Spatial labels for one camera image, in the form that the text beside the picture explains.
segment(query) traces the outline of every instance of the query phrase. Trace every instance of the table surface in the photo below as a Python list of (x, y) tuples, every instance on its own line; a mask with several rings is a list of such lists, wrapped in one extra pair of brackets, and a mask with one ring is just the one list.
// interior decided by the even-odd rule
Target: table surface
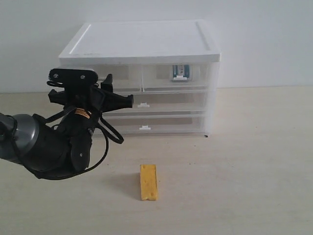
[[(311, 235), (313, 87), (219, 89), (213, 134), (127, 136), (94, 171), (37, 180), (0, 162), (0, 234)], [(47, 94), (0, 94), (5, 114), (61, 110)], [(104, 151), (95, 138), (92, 162)], [(156, 164), (159, 200), (140, 201)]]

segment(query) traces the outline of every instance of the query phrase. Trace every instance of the white storage drawers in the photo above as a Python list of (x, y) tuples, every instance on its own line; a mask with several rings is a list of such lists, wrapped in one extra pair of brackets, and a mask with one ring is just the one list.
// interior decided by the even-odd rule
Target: white storage drawers
[(104, 114), (120, 133), (209, 135), (220, 56), (205, 21), (188, 20), (87, 23), (59, 58), (134, 95), (133, 108)]

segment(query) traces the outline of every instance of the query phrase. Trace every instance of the drawer handle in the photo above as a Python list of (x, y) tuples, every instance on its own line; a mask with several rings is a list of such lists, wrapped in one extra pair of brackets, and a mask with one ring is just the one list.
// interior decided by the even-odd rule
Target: drawer handle
[(150, 105), (147, 103), (140, 103), (139, 105), (137, 105), (138, 108), (150, 108)]
[(139, 130), (140, 131), (150, 131), (151, 127), (149, 127), (149, 126), (142, 126), (142, 127), (139, 127)]

